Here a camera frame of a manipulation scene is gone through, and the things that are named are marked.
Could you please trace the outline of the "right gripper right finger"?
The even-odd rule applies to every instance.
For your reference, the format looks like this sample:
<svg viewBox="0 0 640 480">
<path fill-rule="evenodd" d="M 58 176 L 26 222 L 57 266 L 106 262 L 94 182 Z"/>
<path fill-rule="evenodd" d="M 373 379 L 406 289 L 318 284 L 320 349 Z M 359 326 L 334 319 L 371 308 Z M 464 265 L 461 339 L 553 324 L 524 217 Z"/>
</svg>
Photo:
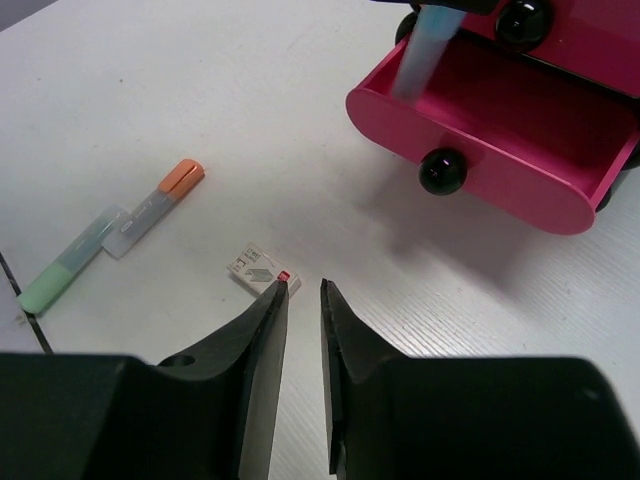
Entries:
<svg viewBox="0 0 640 480">
<path fill-rule="evenodd" d="M 639 443 L 579 357 L 410 357 L 320 287 L 328 463 L 339 479 L 635 479 Z"/>
</svg>

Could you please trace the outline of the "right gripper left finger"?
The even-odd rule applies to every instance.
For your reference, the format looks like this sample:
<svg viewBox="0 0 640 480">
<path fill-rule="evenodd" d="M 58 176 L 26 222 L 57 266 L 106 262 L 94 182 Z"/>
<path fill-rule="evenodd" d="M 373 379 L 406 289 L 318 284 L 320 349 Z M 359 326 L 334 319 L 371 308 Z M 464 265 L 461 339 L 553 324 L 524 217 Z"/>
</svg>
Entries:
<svg viewBox="0 0 640 480">
<path fill-rule="evenodd" d="M 289 293 L 156 365 L 126 355 L 1 357 L 5 479 L 265 479 Z"/>
</svg>

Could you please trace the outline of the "light blue glue stick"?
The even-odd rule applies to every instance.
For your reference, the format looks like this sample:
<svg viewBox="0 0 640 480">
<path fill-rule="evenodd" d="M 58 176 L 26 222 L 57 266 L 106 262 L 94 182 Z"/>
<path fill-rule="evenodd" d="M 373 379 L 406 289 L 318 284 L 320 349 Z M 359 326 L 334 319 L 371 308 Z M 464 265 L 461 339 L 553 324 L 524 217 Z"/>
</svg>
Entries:
<svg viewBox="0 0 640 480">
<path fill-rule="evenodd" d="M 464 11 L 445 6 L 421 8 L 393 83 L 394 98 L 408 104 L 420 98 L 465 17 Z"/>
</svg>

